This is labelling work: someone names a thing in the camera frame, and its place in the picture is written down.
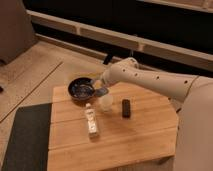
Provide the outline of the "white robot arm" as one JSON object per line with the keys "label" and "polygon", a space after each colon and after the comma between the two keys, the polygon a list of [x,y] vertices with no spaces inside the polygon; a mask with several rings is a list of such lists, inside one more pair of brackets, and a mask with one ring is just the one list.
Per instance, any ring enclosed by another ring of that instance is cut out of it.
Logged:
{"label": "white robot arm", "polygon": [[133,57],[94,79],[103,87],[135,84],[181,103],[173,171],[213,171],[213,78],[142,70]]}

